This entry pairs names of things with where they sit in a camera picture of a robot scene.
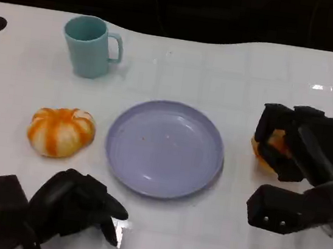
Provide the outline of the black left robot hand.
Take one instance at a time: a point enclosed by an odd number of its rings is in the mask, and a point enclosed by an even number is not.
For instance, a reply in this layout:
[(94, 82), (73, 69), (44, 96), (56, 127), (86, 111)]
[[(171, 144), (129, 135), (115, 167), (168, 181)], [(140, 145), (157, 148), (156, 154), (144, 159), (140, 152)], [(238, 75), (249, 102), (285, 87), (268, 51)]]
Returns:
[(128, 212), (104, 184), (75, 169), (60, 171), (45, 182), (29, 201), (27, 213), (28, 224), (41, 243), (94, 226), (116, 247), (113, 219), (125, 221)]

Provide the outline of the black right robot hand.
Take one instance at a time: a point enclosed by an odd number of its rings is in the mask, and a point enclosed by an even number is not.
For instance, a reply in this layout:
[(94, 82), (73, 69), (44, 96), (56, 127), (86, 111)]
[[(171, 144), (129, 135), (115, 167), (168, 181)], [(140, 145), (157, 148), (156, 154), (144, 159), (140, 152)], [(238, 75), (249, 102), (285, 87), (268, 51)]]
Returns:
[(267, 103), (251, 143), (259, 164), (280, 182), (333, 181), (333, 118), (321, 110)]

